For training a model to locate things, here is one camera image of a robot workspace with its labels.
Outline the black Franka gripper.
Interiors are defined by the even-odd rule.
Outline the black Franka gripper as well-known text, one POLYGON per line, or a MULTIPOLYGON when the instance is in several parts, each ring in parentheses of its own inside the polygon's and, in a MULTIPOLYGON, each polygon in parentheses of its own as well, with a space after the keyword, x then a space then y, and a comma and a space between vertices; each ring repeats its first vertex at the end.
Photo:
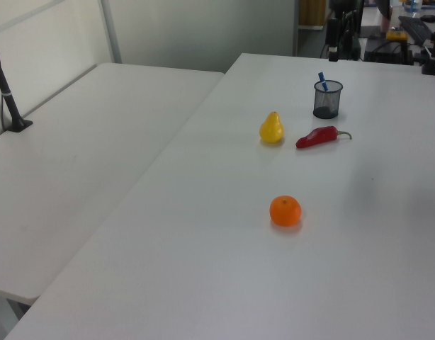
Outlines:
MULTIPOLYGON (((329 0, 329 9, 334 13, 333 19, 327 24, 327 45, 328 60, 337 62, 339 60, 339 20, 344 14, 359 10, 363 6, 362 0, 329 0)), ((348 20, 343 18, 341 21, 340 48, 344 48, 348 31, 348 20)))

